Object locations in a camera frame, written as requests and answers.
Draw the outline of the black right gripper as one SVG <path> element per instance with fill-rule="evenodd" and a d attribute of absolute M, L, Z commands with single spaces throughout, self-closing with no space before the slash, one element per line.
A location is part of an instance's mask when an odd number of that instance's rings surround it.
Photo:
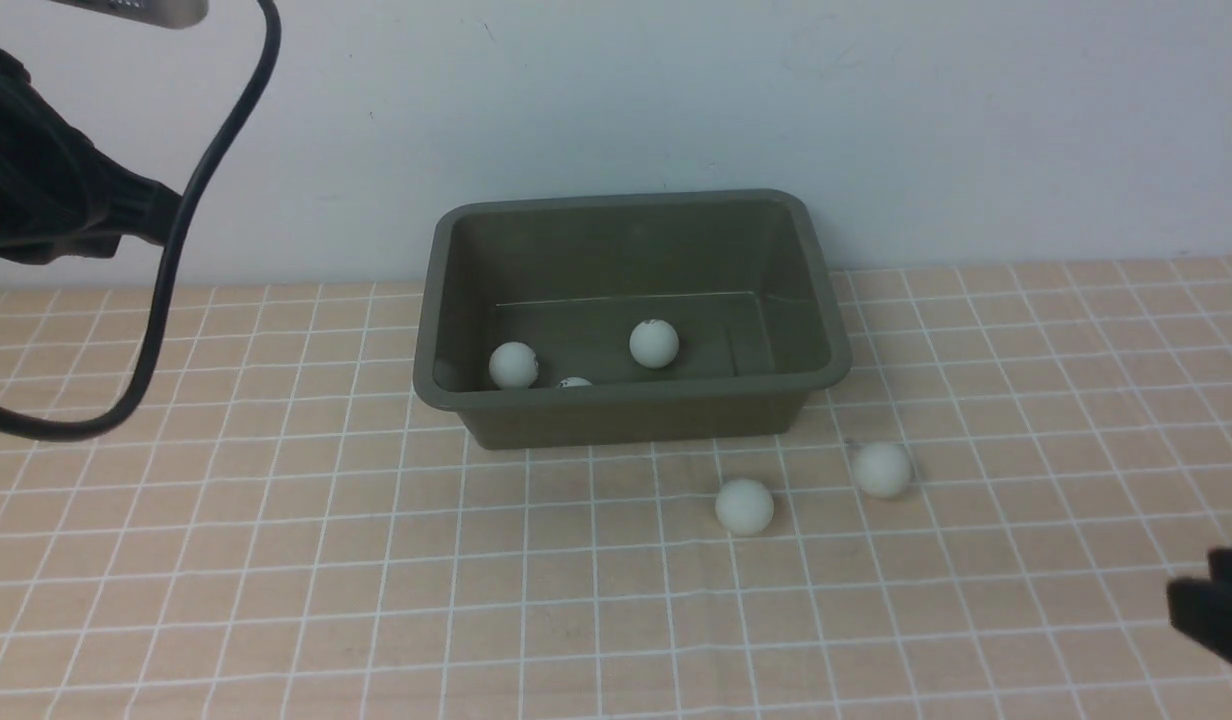
<path fill-rule="evenodd" d="M 1177 577 L 1165 584 L 1172 626 L 1232 665 L 1232 547 L 1211 547 L 1207 577 Z"/>

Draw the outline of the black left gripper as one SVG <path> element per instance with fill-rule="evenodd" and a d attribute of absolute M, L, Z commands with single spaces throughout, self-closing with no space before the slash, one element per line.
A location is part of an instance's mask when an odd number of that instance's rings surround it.
<path fill-rule="evenodd" d="M 181 202 L 96 149 L 0 49 L 0 259 L 110 259 L 128 235 L 165 247 Z"/>

